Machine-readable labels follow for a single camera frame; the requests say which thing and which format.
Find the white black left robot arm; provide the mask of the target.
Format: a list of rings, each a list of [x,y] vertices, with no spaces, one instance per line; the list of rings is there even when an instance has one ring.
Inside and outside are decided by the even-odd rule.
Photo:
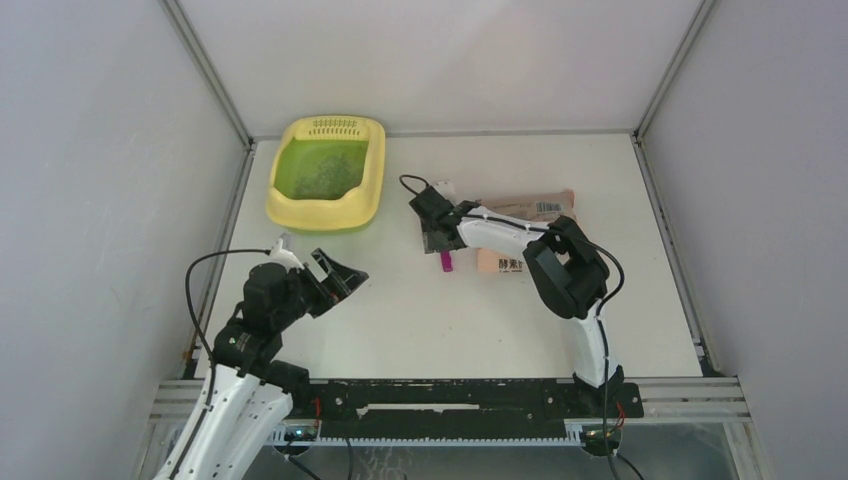
[[[159,479],[242,478],[272,431],[313,401],[308,370],[276,357],[284,331],[326,314],[369,279],[320,248],[311,257],[322,279],[281,245],[264,253],[267,261],[247,274],[224,327],[202,342],[210,370]]]

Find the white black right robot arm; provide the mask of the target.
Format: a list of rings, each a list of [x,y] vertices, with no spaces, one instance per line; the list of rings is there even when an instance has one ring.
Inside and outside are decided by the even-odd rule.
[[[591,242],[570,217],[548,224],[529,222],[475,202],[415,206],[413,211],[453,250],[488,249],[521,260],[544,306],[571,330],[579,406],[589,415],[602,416],[616,405],[623,370],[611,355],[605,307],[623,288],[625,276],[610,252]]]

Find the magenta plastic scoop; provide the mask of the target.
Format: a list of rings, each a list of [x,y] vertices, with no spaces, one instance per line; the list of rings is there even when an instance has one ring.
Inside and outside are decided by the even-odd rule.
[[[444,273],[450,273],[454,270],[453,260],[449,251],[439,253],[440,265]]]

